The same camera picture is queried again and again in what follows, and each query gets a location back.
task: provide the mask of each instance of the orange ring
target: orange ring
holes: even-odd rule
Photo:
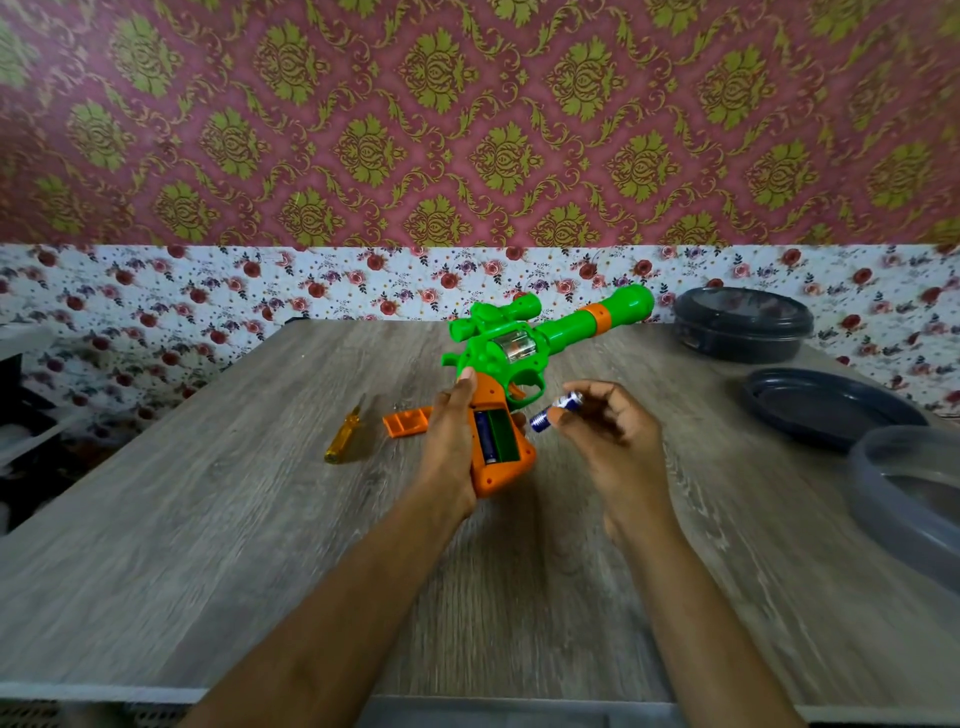
[[[580,310],[586,311],[596,320],[597,330],[594,332],[594,336],[607,333],[607,331],[613,327],[613,318],[607,310],[607,307],[602,303],[588,303]]]

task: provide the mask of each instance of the blue battery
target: blue battery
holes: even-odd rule
[[[496,454],[496,442],[493,439],[493,428],[490,424],[490,415],[486,412],[474,412],[473,421],[477,424],[477,437],[480,438],[480,449],[483,451],[483,461],[490,465],[500,462]]]
[[[565,395],[553,400],[550,407],[560,407],[561,409],[568,409],[571,412],[575,412],[580,409],[583,403],[584,396],[582,394],[579,392],[567,392]],[[533,416],[533,419],[530,421],[530,427],[534,432],[543,432],[550,426],[550,421],[546,419],[546,410],[550,409],[550,407]]]

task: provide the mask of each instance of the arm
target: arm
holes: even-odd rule
[[[548,417],[587,461],[691,728],[805,726],[680,529],[660,423],[618,384],[564,389],[584,393],[583,416],[554,408]]]
[[[464,369],[438,395],[420,472],[390,513],[206,694],[181,724],[350,726],[414,603],[476,498]]]

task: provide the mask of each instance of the toy gun barrel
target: toy gun barrel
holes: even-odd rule
[[[550,354],[621,324],[643,321],[654,310],[654,296],[642,285],[625,285],[599,303],[591,303],[556,321],[545,321],[537,331],[550,344]]]

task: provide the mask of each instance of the gold damask pattern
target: gold damask pattern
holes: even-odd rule
[[[0,8],[3,240],[960,243],[960,3]]]

